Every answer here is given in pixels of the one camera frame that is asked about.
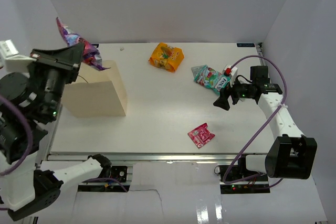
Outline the orange yellow snack bag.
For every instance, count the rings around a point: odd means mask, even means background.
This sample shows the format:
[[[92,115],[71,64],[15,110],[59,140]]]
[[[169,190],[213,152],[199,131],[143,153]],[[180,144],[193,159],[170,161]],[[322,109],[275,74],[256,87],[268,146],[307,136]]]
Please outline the orange yellow snack bag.
[[[175,72],[184,59],[181,48],[172,47],[163,42],[159,43],[152,52],[148,62],[157,68]]]

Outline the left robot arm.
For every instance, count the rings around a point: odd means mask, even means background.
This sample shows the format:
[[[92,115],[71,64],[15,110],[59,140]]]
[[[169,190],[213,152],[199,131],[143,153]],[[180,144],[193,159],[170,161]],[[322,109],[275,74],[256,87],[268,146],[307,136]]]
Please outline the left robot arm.
[[[68,188],[110,178],[111,162],[91,155],[80,164],[42,171],[36,167],[44,125],[57,119],[67,84],[76,81],[83,43],[19,54],[11,40],[1,42],[1,210],[19,221],[52,205]]]

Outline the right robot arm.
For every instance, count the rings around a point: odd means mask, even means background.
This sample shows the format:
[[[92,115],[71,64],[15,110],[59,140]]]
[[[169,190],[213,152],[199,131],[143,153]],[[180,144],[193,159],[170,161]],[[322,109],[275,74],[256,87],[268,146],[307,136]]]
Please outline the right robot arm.
[[[228,111],[229,99],[232,99],[233,104],[242,99],[255,100],[275,139],[266,155],[239,157],[238,177],[245,182],[255,177],[256,173],[266,174],[271,178],[308,179],[317,143],[296,126],[287,107],[282,104],[284,94],[280,86],[271,83],[268,78],[268,67],[251,67],[249,83],[241,83],[238,75],[229,69],[225,73],[230,73],[234,81],[220,89],[214,106]]]

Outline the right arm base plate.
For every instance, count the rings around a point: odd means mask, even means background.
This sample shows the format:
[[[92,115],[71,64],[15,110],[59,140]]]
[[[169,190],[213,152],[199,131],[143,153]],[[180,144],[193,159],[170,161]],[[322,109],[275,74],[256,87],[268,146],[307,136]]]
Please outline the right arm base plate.
[[[243,180],[229,185],[224,184],[223,178],[228,167],[228,165],[217,165],[214,168],[214,174],[220,178],[220,193],[222,195],[270,193],[270,188],[268,188],[269,181],[266,175],[246,179],[246,176],[253,175],[256,172],[243,172],[243,170],[240,169],[237,165],[234,165],[234,167],[230,170],[226,179],[227,181],[238,179]]]

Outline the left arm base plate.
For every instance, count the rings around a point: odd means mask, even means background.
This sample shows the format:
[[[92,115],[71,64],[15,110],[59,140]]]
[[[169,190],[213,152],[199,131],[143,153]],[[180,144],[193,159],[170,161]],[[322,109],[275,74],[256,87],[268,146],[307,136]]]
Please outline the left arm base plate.
[[[105,172],[101,172],[98,178],[78,185],[78,192],[127,193],[130,187],[127,176],[127,166],[112,166]]]

